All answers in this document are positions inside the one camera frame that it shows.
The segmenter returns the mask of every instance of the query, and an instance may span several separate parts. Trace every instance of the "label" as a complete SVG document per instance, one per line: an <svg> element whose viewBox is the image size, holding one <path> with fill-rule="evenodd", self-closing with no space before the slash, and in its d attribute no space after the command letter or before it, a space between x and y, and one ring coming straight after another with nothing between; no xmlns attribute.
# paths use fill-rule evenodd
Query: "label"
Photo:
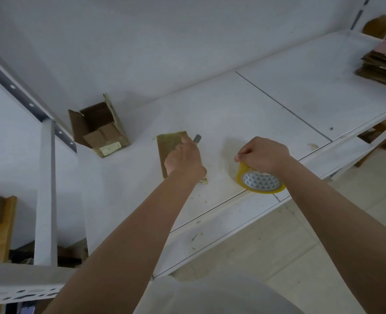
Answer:
<svg viewBox="0 0 386 314"><path fill-rule="evenodd" d="M113 153L114 151L120 149L122 145L120 142L115 142L109 145L106 145L105 147L100 148L101 153L103 153L104 156L109 155L110 153Z"/></svg>

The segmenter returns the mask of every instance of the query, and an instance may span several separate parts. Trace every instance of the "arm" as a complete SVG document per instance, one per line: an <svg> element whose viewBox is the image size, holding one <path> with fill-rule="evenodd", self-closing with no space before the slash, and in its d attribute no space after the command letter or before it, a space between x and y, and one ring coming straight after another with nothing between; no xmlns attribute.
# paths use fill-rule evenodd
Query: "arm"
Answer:
<svg viewBox="0 0 386 314"><path fill-rule="evenodd" d="M91 254L45 314L134 311L175 219L206 175L196 145L182 140L165 160L168 177Z"/></svg>
<svg viewBox="0 0 386 314"><path fill-rule="evenodd" d="M386 227L289 155L255 137L235 157L281 179L343 280L368 313L386 313Z"/></svg>

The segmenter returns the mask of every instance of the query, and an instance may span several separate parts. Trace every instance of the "tape roll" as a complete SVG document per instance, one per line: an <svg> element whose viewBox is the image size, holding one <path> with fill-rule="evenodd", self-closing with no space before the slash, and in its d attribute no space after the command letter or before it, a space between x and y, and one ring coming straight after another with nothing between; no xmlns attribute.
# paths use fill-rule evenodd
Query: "tape roll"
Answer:
<svg viewBox="0 0 386 314"><path fill-rule="evenodd" d="M275 194L286 186L279 179L268 173L260 173L256 169L240 162L236 181L247 190L260 194Z"/></svg>

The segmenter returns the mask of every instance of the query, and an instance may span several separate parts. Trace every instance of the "forearm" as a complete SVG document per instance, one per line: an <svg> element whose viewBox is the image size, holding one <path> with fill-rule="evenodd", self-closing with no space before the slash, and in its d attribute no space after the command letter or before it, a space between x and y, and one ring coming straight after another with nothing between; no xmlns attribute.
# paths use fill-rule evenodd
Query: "forearm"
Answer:
<svg viewBox="0 0 386 314"><path fill-rule="evenodd" d="M172 172L91 254L47 313L132 313L196 182Z"/></svg>
<svg viewBox="0 0 386 314"><path fill-rule="evenodd" d="M365 311L386 312L386 227L295 160L277 175Z"/></svg>

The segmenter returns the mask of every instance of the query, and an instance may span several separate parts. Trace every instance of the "open cardboard box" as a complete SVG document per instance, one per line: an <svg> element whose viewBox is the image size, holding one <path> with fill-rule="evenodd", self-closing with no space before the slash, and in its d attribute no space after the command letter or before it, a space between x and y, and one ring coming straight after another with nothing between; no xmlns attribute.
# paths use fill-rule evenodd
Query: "open cardboard box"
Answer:
<svg viewBox="0 0 386 314"><path fill-rule="evenodd" d="M100 157L129 146L122 124L107 94L105 101L79 112L68 110L74 141L94 150Z"/></svg>

